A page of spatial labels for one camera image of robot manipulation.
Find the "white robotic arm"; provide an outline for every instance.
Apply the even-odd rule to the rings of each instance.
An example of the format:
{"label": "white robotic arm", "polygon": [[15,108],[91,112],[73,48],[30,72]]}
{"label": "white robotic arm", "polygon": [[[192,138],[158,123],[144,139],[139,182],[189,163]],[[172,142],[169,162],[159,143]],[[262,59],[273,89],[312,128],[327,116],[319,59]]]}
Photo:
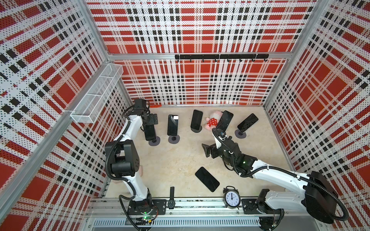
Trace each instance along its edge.
{"label": "white robotic arm", "polygon": [[[212,129],[215,144],[202,147],[206,157],[221,157],[225,167],[241,177],[254,177],[267,180],[286,188],[285,192],[274,192],[263,189],[256,203],[259,211],[290,209],[307,211],[315,219],[332,224],[334,220],[347,220],[349,215],[343,203],[338,199],[330,183],[320,173],[297,173],[269,165],[255,157],[242,154],[237,143],[227,137],[225,132]],[[343,216],[335,216],[336,206],[340,206]]]}
{"label": "white robotic arm", "polygon": [[131,193],[130,198],[120,197],[132,200],[135,207],[145,214],[152,209],[152,198],[138,173],[140,160],[133,139],[141,126],[145,129],[146,125],[158,124],[158,119],[156,114],[150,114],[149,106],[143,99],[136,99],[126,111],[129,115],[123,115],[126,121],[119,135],[105,145],[105,171],[110,179],[122,180]]}

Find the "beige floor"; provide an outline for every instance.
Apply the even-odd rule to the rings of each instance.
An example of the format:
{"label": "beige floor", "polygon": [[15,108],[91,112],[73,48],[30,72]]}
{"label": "beige floor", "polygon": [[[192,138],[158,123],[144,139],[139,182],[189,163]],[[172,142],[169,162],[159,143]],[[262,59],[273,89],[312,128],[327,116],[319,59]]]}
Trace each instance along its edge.
{"label": "beige floor", "polygon": [[[269,188],[282,191],[283,188],[268,181],[252,178],[241,178],[235,172],[225,169],[222,159],[206,158],[201,144],[214,144],[211,131],[202,129],[199,133],[190,130],[193,110],[203,111],[202,125],[213,110],[228,110],[234,117],[226,130],[227,135],[239,144],[242,153],[254,156],[277,167],[289,169],[284,154],[276,140],[270,123],[262,107],[197,107],[197,108],[151,108],[158,114],[158,125],[155,125],[157,136],[161,142],[156,147],[149,146],[144,133],[139,131],[134,143],[140,157],[142,180],[149,188],[152,197],[169,197],[169,189],[175,187],[175,197],[221,197],[226,186],[234,186],[241,196],[258,196],[261,189]],[[259,121],[246,131],[247,137],[238,139],[234,135],[237,125],[251,113]],[[167,136],[168,115],[179,116],[178,144],[170,144]],[[200,167],[205,167],[219,182],[220,186],[211,192],[195,176]],[[123,182],[111,182],[106,197],[128,195]]]}

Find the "plaid panel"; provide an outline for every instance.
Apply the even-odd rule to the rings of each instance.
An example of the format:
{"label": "plaid panel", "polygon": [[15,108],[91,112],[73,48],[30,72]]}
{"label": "plaid panel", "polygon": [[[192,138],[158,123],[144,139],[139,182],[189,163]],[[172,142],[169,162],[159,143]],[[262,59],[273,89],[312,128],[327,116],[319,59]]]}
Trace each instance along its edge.
{"label": "plaid panel", "polygon": [[0,190],[102,63],[74,1],[1,3]]}
{"label": "plaid panel", "polygon": [[370,224],[369,11],[331,1],[268,107],[295,168],[325,175],[348,208],[336,230]]}
{"label": "plaid panel", "polygon": [[155,105],[262,105],[285,60],[138,60],[115,63],[123,65],[122,79],[132,99],[144,98]]}
{"label": "plaid panel", "polygon": [[95,124],[72,122],[0,230],[78,230],[90,199],[102,194],[104,145],[122,129],[127,106],[115,87]]}
{"label": "plaid panel", "polygon": [[291,51],[316,0],[87,0],[112,54]]}

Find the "vent grille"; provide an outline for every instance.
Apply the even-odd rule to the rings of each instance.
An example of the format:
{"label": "vent grille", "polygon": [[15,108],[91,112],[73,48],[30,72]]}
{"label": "vent grille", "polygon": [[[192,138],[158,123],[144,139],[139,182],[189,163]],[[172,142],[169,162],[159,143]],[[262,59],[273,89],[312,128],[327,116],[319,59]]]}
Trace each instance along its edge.
{"label": "vent grille", "polygon": [[[125,218],[97,218],[95,227],[123,227]],[[158,217],[154,227],[236,227],[260,226],[258,217]]]}

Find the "mounting plate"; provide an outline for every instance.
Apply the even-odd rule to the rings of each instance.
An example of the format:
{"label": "mounting plate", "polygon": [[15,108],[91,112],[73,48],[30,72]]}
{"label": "mounting plate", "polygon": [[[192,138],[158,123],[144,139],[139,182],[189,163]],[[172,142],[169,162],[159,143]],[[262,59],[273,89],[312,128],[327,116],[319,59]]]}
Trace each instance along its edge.
{"label": "mounting plate", "polygon": [[[162,200],[153,200],[153,205],[158,208],[158,215],[164,215],[166,213],[167,200],[165,200],[165,199],[162,199]],[[129,207],[130,208],[127,210],[127,213],[129,215],[142,215],[142,213],[138,209],[134,209],[134,207],[132,206],[132,201],[130,201]],[[149,215],[155,215],[155,214],[157,214],[157,211],[154,208],[148,214]]]}
{"label": "mounting plate", "polygon": [[157,125],[157,124],[158,124],[157,114],[149,114],[149,123],[148,123],[148,125]]}
{"label": "mounting plate", "polygon": [[[244,214],[261,214],[259,211],[256,210],[257,208],[256,200],[257,199],[242,199],[242,207]],[[275,209],[275,214],[280,214],[280,209]]]}

